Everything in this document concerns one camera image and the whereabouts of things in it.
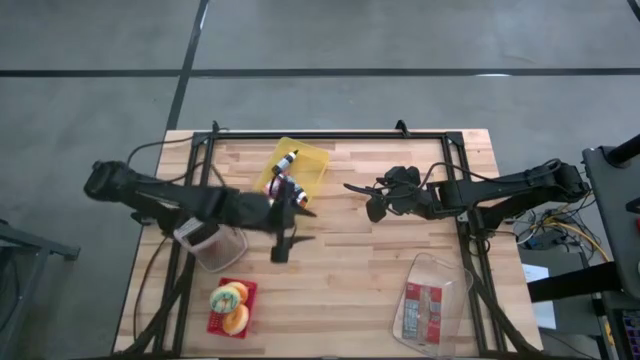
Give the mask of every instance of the yellow plastic bin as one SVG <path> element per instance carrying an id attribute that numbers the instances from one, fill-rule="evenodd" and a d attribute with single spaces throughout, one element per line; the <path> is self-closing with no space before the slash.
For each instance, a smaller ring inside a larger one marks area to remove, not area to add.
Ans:
<path id="1" fill-rule="evenodd" d="M 271 154 L 267 166 L 262 170 L 253 189 L 263 192 L 264 186 L 273 179 L 273 172 L 271 171 L 273 166 L 294 150 L 298 150 L 298 154 L 288 171 L 296 179 L 296 183 L 302 186 L 307 193 L 308 205 L 311 199 L 320 191 L 322 176 L 329 164 L 329 152 L 288 137 L 283 137 L 278 141 L 276 149 Z"/>

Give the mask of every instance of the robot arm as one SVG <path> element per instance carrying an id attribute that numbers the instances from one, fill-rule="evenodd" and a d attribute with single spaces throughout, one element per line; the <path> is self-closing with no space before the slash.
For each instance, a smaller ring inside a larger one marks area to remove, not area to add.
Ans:
<path id="1" fill-rule="evenodd" d="M 276 234 L 273 262 L 286 262 L 293 244 L 309 239 L 284 236 L 285 229 L 295 226 L 295 215 L 316 216 L 295 205 L 292 184 L 281 187 L 272 205 L 264 194 L 243 193 L 227 186 L 180 186 L 139 174 L 120 161 L 96 162 L 84 192 L 97 201 L 133 208 L 134 220 L 144 225 L 153 219 L 166 234 L 172 234 L 190 217 L 214 225 L 213 232 L 216 225 L 228 225 Z"/>

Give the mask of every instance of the donut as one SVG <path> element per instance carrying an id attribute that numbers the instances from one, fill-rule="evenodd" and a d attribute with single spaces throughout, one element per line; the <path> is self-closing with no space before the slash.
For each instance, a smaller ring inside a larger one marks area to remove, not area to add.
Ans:
<path id="1" fill-rule="evenodd" d="M 249 308 L 240 304 L 235 311 L 222 318 L 222 330 L 229 335 L 239 334 L 249 322 Z"/>
<path id="2" fill-rule="evenodd" d="M 209 296 L 211 310 L 220 314 L 232 312 L 240 305 L 241 300 L 240 292 L 235 287 L 226 285 L 213 290 Z"/>
<path id="3" fill-rule="evenodd" d="M 228 283 L 225 286 L 232 286 L 234 288 L 236 288 L 236 290 L 238 290 L 238 292 L 240 293 L 240 303 L 244 304 L 247 302 L 247 299 L 249 298 L 249 289 L 246 287 L 245 284 L 238 282 L 238 281 L 232 281 L 230 283 Z"/>

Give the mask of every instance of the clear plastic container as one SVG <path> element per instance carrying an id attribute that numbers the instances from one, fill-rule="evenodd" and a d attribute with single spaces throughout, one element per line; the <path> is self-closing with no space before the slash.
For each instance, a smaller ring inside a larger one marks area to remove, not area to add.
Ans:
<path id="1" fill-rule="evenodd" d="M 411 265 L 396 309 L 396 340 L 432 358 L 452 358 L 471 273 L 429 254 Z"/>
<path id="2" fill-rule="evenodd" d="M 220 271 L 233 264 L 249 248 L 247 237 L 241 229 L 219 225 L 218 230 L 206 236 L 197 234 L 206 231 L 206 225 L 196 218 L 191 218 L 173 232 L 173 236 L 190 253 L 195 255 L 202 267 L 210 272 Z M 194 237 L 200 237 L 193 245 Z"/>

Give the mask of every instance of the metal stand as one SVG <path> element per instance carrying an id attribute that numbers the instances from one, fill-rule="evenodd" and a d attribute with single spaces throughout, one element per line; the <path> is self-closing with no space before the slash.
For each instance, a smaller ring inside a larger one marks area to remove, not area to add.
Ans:
<path id="1" fill-rule="evenodd" d="M 7 327 L 2 334 L 5 341 L 0 344 L 0 359 L 13 359 L 15 347 L 22 324 L 24 323 L 29 305 L 33 300 L 33 295 L 37 289 L 38 282 L 44 271 L 47 258 L 51 254 L 58 254 L 67 261 L 75 261 L 80 252 L 79 247 L 66 246 L 58 242 L 48 240 L 36 235 L 26 233 L 12 228 L 4 221 L 0 221 L 0 270 L 6 271 L 8 263 L 15 256 L 16 252 L 33 253 L 35 261 L 31 272 L 27 277 L 27 282 L 20 289 L 18 303 L 10 315 Z"/>

